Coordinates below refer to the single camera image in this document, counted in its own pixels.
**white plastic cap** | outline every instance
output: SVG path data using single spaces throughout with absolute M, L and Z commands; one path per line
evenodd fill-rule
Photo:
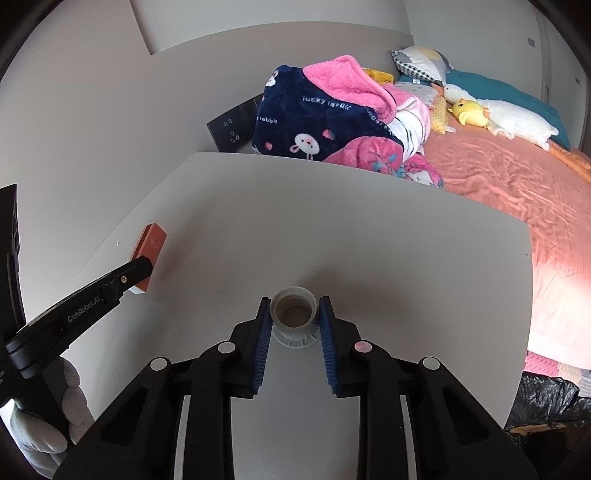
M 318 304 L 312 292 L 302 287 L 288 287 L 271 300 L 273 337 L 289 348 L 305 348 L 320 338 L 316 323 Z

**wall outlet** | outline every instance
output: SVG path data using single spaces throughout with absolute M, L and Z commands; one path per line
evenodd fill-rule
M 236 153 L 252 140 L 261 98 L 262 94 L 251 98 L 207 123 L 220 152 Z

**tabletop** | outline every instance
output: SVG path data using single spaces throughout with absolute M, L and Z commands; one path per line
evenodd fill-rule
M 167 233 L 148 292 L 66 352 L 95 415 L 151 358 L 199 356 L 254 318 L 261 297 L 302 286 L 397 358 L 435 356 L 504 425 L 527 348 L 527 225 L 482 204 L 354 168 L 198 153 L 97 249 L 82 286 L 127 262 L 145 225 Z M 232 400 L 237 478 L 354 479 L 357 399 L 330 393 L 319 343 L 271 338 L 254 400 Z

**orange box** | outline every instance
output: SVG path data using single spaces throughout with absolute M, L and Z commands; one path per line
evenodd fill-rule
M 162 230 L 157 223 L 147 225 L 144 228 L 142 235 L 139 237 L 134 253 L 131 255 L 131 260 L 135 260 L 139 257 L 148 257 L 152 262 L 152 268 L 156 268 L 156 260 L 158 260 L 158 256 L 160 255 L 165 240 L 166 232 Z M 131 287 L 129 291 L 132 293 L 146 293 L 150 278 L 151 277 L 143 279 L 137 285 Z

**navy blue blanket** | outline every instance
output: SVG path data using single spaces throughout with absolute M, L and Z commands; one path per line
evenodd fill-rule
M 322 161 L 357 137 L 401 144 L 375 110 L 332 98 L 302 69 L 281 65 L 267 82 L 252 138 L 259 153 Z

